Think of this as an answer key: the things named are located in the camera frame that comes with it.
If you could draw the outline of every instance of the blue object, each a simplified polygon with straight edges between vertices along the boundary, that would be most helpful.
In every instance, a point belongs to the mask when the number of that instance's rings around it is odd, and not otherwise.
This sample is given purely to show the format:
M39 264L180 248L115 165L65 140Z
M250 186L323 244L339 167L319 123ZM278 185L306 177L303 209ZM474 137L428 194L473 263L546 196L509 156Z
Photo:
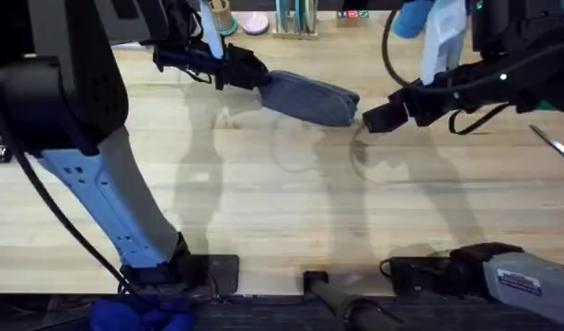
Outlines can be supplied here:
M145 299L166 310L188 308L183 299L167 304L162 304L156 295L145 296ZM89 317L89 327L92 331L188 331L193 328L195 322L193 313L163 313L131 295L124 295L115 300L97 300Z
M425 26L427 16L431 11L434 1L416 0L407 2L400 9L392 31L400 38L412 39L417 37Z
M86 207L116 246L123 265L155 268L171 260L178 232L144 183L126 129L113 132L98 149L93 156L76 148L45 150L38 161Z

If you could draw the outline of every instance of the blue cloth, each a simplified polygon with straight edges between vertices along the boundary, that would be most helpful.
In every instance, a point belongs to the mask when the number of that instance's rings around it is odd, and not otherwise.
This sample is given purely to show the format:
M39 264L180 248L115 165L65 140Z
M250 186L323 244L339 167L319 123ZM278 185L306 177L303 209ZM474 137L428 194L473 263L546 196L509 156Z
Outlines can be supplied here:
M145 296L145 299L165 310L189 308L183 299L167 304L162 304L156 295ZM193 313L163 313L131 295L117 300L97 300L89 317L92 331L186 331L191 330L195 322Z
M400 38L412 39L419 35L431 11L433 0L407 2L400 9L392 31Z

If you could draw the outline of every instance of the black cable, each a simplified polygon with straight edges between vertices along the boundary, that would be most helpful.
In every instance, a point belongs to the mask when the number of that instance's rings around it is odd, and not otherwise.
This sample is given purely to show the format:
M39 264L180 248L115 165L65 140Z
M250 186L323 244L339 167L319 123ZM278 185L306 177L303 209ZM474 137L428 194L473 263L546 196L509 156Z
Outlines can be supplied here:
M531 63L535 60L538 60L538 59L540 59L544 56L548 56L551 53L555 53L557 51L563 51L564 50L564 42L561 42L561 43L556 44L556 45L548 46L544 50L539 51L535 54L532 54L532 55L522 59L521 61L517 61L516 63L513 63L513 64L507 66L506 68L500 69L498 72L496 72L494 74L484 76L484 77L481 77L481 78L476 79L474 81L464 83L464 84L461 84L461 85L458 85L458 86L448 86L448 87L417 86L417 85L411 84L410 82L407 82L404 78L402 78L396 72L396 70L394 69L394 66L392 66L392 63L390 62L390 57L388 55L388 37L390 35L392 23L394 22L394 18L396 17L396 13L398 12L398 10L399 10L399 8L396 8L396 9L394 9L390 12L390 15L388 15L388 19L386 21L386 25L384 26L384 33L382 34L382 60L384 61L384 66L385 66L386 70L388 71L390 76L397 83L399 83L401 86L403 86L405 88L413 89L413 90L419 91L421 93L443 94L443 93L452 93L452 92L456 92L456 91L467 90L468 88L480 86L480 85L485 84L489 81L499 79L501 74L508 74L509 72L511 72L515 69L518 69L518 68L520 68L520 67L522 67L522 66L524 66L528 63Z
M8 124L8 120L6 114L4 113L4 103L0 100L0 134L2 138L7 142L12 153L17 159L17 162L20 164L22 171L28 177L32 186L36 189L44 203L51 209L52 213L58 221L63 225L63 227L77 240L77 242L92 256L94 257L99 264L102 265L118 282L122 285L122 287L129 292L131 295L136 297L139 301L153 307L157 311L166 314L188 314L191 312L190 309L186 310L167 310L162 307L156 306L154 303L147 301L142 295L140 295L136 290L132 287L132 285L126 280L120 272L112 266L112 264L103 256L98 250L87 241L87 239L75 228L75 226L69 221L67 216L63 213L61 208L57 205L54 199L51 197L49 191L44 187L42 182L40 181L38 175L34 172L34 168L28 161L28 158L22 152L20 148L20 143L17 141L16 136L12 133L10 126ZM200 305L204 305L209 302L202 302Z
M455 128L455 119L457 118L457 115L459 115L463 111L462 109L460 109L460 110L456 111L455 113L453 113L449 117L449 132L454 133L454 134L458 134L458 135L469 134L469 133L475 131L477 128L484 125L489 120L492 120L492 118L494 118L496 115L498 115L500 112L502 112L503 110L505 110L509 106L512 106L512 104L510 102L498 105L493 110L489 111L486 115L484 115L483 117L479 118L474 123L469 125L467 128L465 128L461 131L458 131Z
M386 264L388 264L390 262L389 258L383 259L382 262L380 262L380 265L378 266L378 268L380 269L380 272L382 273L382 275L384 275L384 277L386 277L387 279L391 280L392 279L392 275L390 275L389 273L386 272L386 270L384 269L384 266Z
M337 311L335 312L339 331L348 330L348 326L353 318L353 312L355 312L356 309L362 309L365 306L377 310L378 313L386 316L386 318L391 318L395 324L404 325L404 321L384 309L377 300L366 298L361 295L350 295L340 303Z

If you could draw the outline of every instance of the black mount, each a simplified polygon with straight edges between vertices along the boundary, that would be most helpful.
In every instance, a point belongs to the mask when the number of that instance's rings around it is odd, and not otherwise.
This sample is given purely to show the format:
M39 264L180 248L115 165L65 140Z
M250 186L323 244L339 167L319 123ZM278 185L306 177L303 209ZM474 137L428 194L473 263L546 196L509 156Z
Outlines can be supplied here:
M391 257L387 261L396 296L416 297L430 292L489 300L483 263L511 252L522 253L523 249L515 245L485 243L460 247L449 257Z

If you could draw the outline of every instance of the pen holder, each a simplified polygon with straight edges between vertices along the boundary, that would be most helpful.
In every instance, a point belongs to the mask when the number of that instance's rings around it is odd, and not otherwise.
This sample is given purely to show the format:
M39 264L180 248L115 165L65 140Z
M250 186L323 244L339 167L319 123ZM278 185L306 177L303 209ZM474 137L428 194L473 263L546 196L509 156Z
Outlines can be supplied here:
M315 40L318 0L276 0L274 38Z

